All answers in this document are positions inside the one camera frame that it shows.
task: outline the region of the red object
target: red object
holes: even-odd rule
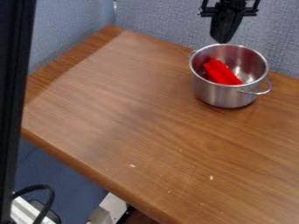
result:
[[[226,64],[214,58],[203,65],[211,81],[226,85],[242,85],[239,77],[230,71]]]

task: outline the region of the metal pot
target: metal pot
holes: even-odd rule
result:
[[[207,79],[203,64],[214,57],[226,63],[243,85],[222,85]],[[263,55],[242,45],[210,45],[191,53],[192,89],[196,97],[210,105],[234,109],[247,106],[259,95],[271,91],[268,65]],[[262,81],[268,89],[260,92]]]

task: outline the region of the black pole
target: black pole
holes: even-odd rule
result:
[[[35,0],[0,0],[0,224],[11,221]]]

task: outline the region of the black cable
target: black cable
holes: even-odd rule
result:
[[[36,217],[32,224],[42,224],[44,217],[47,216],[48,212],[51,211],[52,202],[55,199],[55,191],[52,190],[52,188],[48,185],[31,185],[31,186],[26,187],[23,190],[20,190],[19,192],[12,193],[12,195],[11,195],[11,199],[15,200],[22,195],[35,192],[35,191],[40,191],[40,190],[48,190],[51,195],[50,195],[50,199],[48,199],[43,209],[42,209],[42,212],[40,212],[39,216]]]

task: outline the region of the pot rim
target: pot rim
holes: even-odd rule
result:
[[[250,83],[246,83],[246,84],[240,84],[240,85],[226,85],[226,84],[219,84],[219,83],[216,83],[216,82],[212,82],[212,81],[210,81],[210,80],[206,80],[200,75],[198,75],[196,71],[195,71],[194,68],[192,68],[192,61],[194,61],[194,58],[195,58],[195,56],[198,55],[199,52],[207,50],[208,48],[211,48],[211,47],[214,47],[214,46],[236,46],[236,47],[243,47],[243,48],[248,49],[251,52],[254,52],[254,53],[260,57],[260,59],[264,61],[264,63],[266,63],[266,71],[264,71],[263,75],[260,76],[260,78],[256,79],[255,81],[250,82]],[[254,50],[254,49],[251,49],[251,48],[243,46],[243,45],[232,45],[232,44],[215,44],[215,45],[207,45],[207,46],[204,46],[202,49],[195,50],[195,51],[192,52],[192,54],[191,54],[190,67],[191,67],[191,71],[192,71],[192,73],[194,73],[194,74],[195,74],[203,81],[208,82],[208,83],[212,84],[212,85],[220,86],[220,87],[232,87],[232,88],[234,88],[234,87],[247,87],[247,86],[250,86],[250,85],[252,85],[252,84],[260,82],[260,81],[267,77],[267,73],[268,73],[267,59],[266,59],[266,57],[262,55],[262,53],[258,52],[256,50]]]

